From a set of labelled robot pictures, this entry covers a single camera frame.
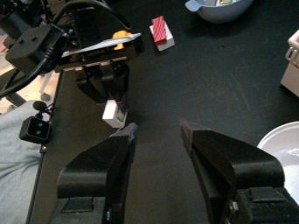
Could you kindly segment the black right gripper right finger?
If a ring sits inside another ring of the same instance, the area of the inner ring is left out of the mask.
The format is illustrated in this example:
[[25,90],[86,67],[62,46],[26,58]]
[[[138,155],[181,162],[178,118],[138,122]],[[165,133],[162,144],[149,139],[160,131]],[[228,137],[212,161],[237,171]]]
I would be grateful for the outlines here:
[[299,224],[279,160],[256,146],[180,120],[209,224]]

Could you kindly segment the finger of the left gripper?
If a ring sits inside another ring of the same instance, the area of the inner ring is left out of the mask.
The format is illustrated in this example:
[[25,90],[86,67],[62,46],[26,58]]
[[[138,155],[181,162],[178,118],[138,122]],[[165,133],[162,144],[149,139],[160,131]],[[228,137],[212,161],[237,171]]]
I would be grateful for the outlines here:
[[121,102],[128,90],[129,68],[124,61],[113,61],[106,66],[104,84],[109,98]]
[[76,84],[80,91],[94,103],[104,103],[108,100],[108,91],[101,81],[102,73],[98,66],[84,66],[76,74]]

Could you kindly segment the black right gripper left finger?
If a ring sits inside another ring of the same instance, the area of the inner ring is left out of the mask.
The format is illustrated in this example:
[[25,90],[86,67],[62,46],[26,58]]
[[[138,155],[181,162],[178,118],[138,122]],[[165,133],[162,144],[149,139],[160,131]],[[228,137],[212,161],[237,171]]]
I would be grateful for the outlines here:
[[61,169],[48,224],[124,224],[136,130],[129,123]]

